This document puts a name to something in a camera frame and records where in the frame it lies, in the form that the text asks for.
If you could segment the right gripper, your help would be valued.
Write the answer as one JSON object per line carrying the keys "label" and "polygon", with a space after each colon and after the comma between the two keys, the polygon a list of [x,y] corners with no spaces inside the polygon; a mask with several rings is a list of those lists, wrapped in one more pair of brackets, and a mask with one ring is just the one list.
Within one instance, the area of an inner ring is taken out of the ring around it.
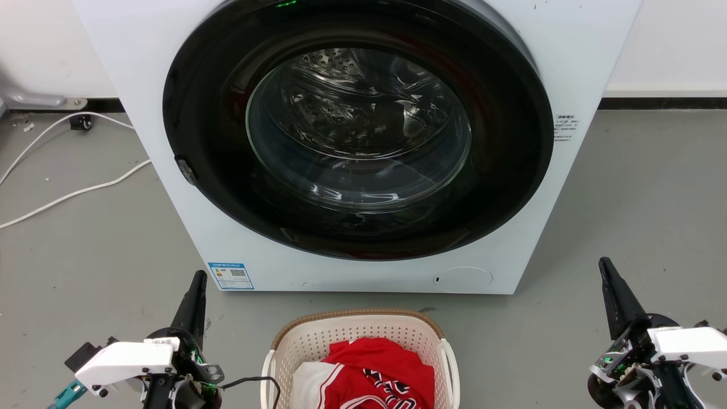
{"label": "right gripper", "polygon": [[613,343],[590,368],[590,398],[601,408],[681,408],[682,360],[667,361],[652,339],[679,326],[647,314],[610,258],[600,258],[598,269]]}

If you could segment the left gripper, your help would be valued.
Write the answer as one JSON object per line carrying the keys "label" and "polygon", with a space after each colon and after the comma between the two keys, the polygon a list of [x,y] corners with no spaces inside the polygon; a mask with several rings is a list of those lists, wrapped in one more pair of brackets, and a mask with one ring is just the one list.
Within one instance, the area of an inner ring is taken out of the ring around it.
{"label": "left gripper", "polygon": [[221,367],[203,357],[203,335],[207,311],[207,272],[193,274],[171,328],[152,332],[150,340],[176,337],[179,348],[171,364],[159,374],[146,375],[147,408],[221,408],[218,384],[225,379]]}

